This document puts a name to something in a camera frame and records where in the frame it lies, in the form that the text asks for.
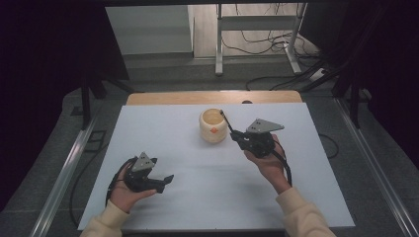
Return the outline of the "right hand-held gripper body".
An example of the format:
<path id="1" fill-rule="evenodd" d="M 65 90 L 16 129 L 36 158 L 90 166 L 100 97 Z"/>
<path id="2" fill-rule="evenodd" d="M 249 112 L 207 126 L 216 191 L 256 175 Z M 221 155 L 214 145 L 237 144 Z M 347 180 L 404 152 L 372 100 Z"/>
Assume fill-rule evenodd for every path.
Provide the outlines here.
<path id="1" fill-rule="evenodd" d="M 275 149 L 275 141 L 271 132 L 284 128 L 282 124 L 256 118 L 246 128 L 239 147 L 242 150 L 250 151 L 257 158 L 265 157 Z"/>

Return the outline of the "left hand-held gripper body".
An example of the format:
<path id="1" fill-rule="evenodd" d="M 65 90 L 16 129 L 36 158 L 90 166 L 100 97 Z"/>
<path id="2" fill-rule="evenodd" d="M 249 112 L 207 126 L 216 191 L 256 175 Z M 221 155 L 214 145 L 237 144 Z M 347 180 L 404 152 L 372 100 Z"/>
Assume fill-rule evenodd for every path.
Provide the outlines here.
<path id="1" fill-rule="evenodd" d="M 165 189 L 164 181 L 148 178 L 155 166 L 150 159 L 145 152 L 129 159 L 124 182 L 131 191 L 140 193 L 147 190 L 156 190 L 159 194 L 163 193 Z"/>

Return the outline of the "black pen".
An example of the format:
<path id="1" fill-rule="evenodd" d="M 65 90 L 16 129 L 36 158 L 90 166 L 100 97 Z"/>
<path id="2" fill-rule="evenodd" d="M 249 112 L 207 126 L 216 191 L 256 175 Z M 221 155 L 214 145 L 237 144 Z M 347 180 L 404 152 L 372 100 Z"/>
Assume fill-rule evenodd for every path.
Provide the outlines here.
<path id="1" fill-rule="evenodd" d="M 230 122 L 228 121 L 227 116 L 225 115 L 224 111 L 220 110 L 219 113 L 221 114 L 225 122 L 227 123 L 227 127 L 229 128 L 230 132 L 233 132 L 234 129 L 232 128 Z"/>

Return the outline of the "cream pen holder cup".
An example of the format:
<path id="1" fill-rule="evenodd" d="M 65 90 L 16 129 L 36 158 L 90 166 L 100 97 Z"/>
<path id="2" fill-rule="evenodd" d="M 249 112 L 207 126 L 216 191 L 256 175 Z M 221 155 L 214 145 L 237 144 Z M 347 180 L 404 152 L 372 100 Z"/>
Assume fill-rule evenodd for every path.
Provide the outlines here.
<path id="1" fill-rule="evenodd" d="M 201 138 L 209 143 L 219 143 L 227 136 L 227 123 L 220 109 L 207 109 L 199 117 Z"/>

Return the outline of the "person's left hand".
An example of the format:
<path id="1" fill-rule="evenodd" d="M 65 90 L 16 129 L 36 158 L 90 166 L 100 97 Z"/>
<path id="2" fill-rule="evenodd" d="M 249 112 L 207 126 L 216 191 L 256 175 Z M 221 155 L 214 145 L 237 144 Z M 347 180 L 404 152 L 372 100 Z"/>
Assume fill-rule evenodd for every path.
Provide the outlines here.
<path id="1" fill-rule="evenodd" d="M 119 172 L 114 186 L 111 188 L 110 202 L 125 213 L 130 210 L 141 199 L 149 198 L 157 193 L 156 190 L 147 190 L 140 193 L 131 191 L 124 182 L 127 165 Z"/>

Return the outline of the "person's right hand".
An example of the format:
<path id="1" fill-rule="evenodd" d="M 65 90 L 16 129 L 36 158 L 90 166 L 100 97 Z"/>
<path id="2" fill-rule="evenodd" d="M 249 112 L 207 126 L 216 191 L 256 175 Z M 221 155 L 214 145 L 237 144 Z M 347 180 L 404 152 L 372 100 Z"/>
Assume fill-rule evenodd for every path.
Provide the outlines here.
<path id="1" fill-rule="evenodd" d="M 262 176 L 273 186 L 278 195 L 292 187 L 284 174 L 283 164 L 274 154 L 257 158 L 250 151 L 244 150 L 244 155 L 257 166 Z"/>

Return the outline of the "white table mat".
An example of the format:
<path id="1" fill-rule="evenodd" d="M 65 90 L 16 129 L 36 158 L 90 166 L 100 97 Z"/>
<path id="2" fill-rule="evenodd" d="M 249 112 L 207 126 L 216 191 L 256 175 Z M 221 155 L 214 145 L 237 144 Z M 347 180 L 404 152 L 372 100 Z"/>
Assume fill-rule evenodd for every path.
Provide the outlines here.
<path id="1" fill-rule="evenodd" d="M 126 231 L 280 230 L 284 216 L 276 192 L 236 142 L 211 144 L 200 136 L 204 105 L 124 106 L 82 226 L 105 208 L 107 187 L 120 166 L 140 153 L 156 158 L 150 176 L 172 177 L 163 193 L 139 201 Z M 282 125 L 293 186 L 322 212 L 331 227 L 354 224 L 318 133 L 304 103 L 224 105 L 232 127 L 245 130 L 255 119 Z"/>

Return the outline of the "black stand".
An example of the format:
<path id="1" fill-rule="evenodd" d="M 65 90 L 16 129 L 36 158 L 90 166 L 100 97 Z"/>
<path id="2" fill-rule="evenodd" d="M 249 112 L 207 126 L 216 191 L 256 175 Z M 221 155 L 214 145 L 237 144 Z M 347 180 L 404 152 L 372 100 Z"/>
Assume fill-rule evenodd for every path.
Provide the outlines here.
<path id="1" fill-rule="evenodd" d="M 359 75 L 354 67 L 351 65 L 343 65 L 339 70 L 339 79 L 332 88 L 332 95 L 341 98 L 347 91 L 350 91 L 349 117 L 356 128 L 360 127 L 358 120 L 360 89 Z"/>
<path id="2" fill-rule="evenodd" d="M 97 99 L 105 99 L 107 96 L 103 81 L 110 82 L 129 94 L 136 93 L 134 88 L 123 83 L 121 80 L 118 80 L 116 77 L 105 73 L 103 70 L 95 70 L 93 73 L 84 74 L 81 77 L 82 130 L 85 130 L 92 120 L 90 93 L 93 93 L 94 97 Z"/>

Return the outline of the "white power strip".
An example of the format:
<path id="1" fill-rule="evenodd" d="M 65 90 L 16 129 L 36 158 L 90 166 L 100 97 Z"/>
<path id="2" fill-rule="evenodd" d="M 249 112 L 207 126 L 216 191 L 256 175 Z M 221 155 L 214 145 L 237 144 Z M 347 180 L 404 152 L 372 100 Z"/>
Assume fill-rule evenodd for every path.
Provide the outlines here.
<path id="1" fill-rule="evenodd" d="M 326 73 L 327 73 L 327 70 L 326 69 L 319 68 L 316 72 L 314 72 L 310 76 L 309 80 L 312 81 L 312 82 L 314 82 L 314 81 L 318 80 L 319 78 L 321 78 L 322 76 L 324 76 Z"/>

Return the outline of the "white cabinet panel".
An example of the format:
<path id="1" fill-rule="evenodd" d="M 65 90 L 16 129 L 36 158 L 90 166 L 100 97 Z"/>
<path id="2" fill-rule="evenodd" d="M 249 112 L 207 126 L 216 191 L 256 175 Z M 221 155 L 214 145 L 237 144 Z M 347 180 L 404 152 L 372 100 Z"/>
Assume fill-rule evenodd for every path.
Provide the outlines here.
<path id="1" fill-rule="evenodd" d="M 193 51 L 187 5 L 107 7 L 106 12 L 123 55 Z"/>

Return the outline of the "metal floor rail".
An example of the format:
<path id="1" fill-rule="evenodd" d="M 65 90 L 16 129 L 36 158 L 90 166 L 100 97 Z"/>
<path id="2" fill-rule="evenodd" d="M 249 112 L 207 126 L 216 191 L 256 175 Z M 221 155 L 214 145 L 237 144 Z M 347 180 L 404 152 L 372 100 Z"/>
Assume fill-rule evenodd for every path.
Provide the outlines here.
<path id="1" fill-rule="evenodd" d="M 95 118 L 92 118 L 87 123 L 85 128 L 79 131 L 29 237 L 46 236 L 63 200 L 65 192 L 69 186 L 96 121 L 97 120 Z"/>
<path id="2" fill-rule="evenodd" d="M 379 164 L 377 157 L 372 151 L 362 131 L 359 128 L 356 128 L 355 124 L 352 122 L 345 101 L 343 99 L 335 99 L 334 104 L 337 106 L 341 117 L 355 140 L 362 157 L 366 160 L 367 166 L 404 237 L 419 237 L 419 227 L 413 223 L 410 213 L 384 173 L 384 170 Z"/>

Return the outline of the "white desk frame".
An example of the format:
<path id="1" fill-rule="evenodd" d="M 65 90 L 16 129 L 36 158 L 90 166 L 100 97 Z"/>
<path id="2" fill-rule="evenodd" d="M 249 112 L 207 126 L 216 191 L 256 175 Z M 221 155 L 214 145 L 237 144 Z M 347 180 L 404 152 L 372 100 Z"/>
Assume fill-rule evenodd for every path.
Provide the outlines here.
<path id="1" fill-rule="evenodd" d="M 298 75 L 302 71 L 294 53 L 294 44 L 300 29 L 306 3 L 296 8 L 294 15 L 284 16 L 223 16 L 222 5 L 216 5 L 216 53 L 215 75 L 223 73 L 222 33 L 231 31 L 290 31 L 291 38 L 284 43 L 285 53 L 292 67 L 293 73 Z"/>

